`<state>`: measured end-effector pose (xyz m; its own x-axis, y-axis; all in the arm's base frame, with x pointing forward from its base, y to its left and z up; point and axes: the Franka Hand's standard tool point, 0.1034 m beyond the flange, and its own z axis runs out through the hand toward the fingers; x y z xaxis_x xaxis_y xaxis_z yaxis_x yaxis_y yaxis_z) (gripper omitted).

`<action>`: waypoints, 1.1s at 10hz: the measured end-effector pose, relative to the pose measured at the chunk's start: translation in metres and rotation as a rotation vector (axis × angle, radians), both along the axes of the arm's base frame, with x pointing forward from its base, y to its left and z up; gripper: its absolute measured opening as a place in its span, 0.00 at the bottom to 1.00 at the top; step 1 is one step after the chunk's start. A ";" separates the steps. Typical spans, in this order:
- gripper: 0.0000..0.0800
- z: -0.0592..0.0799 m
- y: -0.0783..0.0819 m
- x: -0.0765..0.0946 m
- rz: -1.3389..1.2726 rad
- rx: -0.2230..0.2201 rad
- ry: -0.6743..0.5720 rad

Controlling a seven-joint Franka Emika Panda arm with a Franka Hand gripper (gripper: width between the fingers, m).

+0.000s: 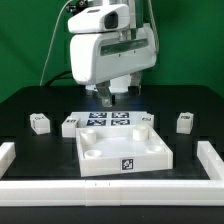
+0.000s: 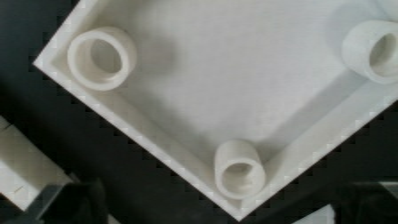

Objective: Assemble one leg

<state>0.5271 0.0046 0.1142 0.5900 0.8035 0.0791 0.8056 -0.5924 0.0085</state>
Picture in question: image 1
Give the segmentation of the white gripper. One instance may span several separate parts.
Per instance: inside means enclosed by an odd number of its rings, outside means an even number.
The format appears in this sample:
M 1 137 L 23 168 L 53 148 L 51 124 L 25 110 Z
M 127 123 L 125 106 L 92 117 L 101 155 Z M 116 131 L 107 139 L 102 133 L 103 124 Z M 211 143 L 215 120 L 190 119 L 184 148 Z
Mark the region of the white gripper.
M 74 79 L 82 85 L 97 84 L 104 107 L 112 106 L 109 80 L 132 73 L 128 92 L 130 96 L 138 96 L 142 78 L 138 71 L 156 63 L 155 41 L 150 27 L 138 29 L 135 40 L 119 42 L 118 37 L 118 32 L 83 34 L 75 35 L 70 42 Z

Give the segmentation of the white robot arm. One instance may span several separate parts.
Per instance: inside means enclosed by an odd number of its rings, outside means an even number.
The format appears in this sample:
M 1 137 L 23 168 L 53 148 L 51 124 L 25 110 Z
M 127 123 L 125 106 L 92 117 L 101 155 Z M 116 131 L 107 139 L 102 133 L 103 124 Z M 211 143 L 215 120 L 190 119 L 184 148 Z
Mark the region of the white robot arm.
M 70 60 L 77 83 L 94 87 L 105 107 L 118 94 L 138 94 L 142 71 L 155 65 L 155 22 L 144 19 L 143 0 L 82 0 L 68 20 Z

